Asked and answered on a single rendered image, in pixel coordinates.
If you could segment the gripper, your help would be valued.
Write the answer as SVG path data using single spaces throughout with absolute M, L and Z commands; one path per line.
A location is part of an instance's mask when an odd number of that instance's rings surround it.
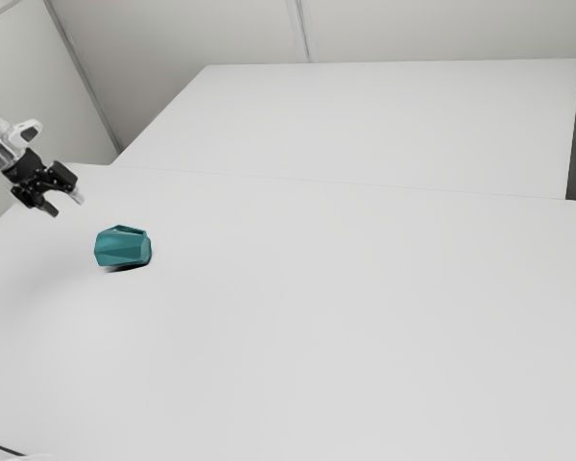
M 2 175 L 12 184 L 11 194 L 25 207 L 38 209 L 51 217 L 59 211 L 48 202 L 44 194 L 58 191 L 68 195 L 75 203 L 82 205 L 84 196 L 78 188 L 78 176 L 59 161 L 46 167 L 41 157 L 27 148 L 21 158 L 2 171 Z

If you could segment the teal faceted mug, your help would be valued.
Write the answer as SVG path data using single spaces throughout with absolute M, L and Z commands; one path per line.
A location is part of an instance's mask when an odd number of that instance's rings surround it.
M 124 225 L 101 230 L 93 250 L 100 267 L 147 265 L 152 258 L 152 243 L 147 232 Z

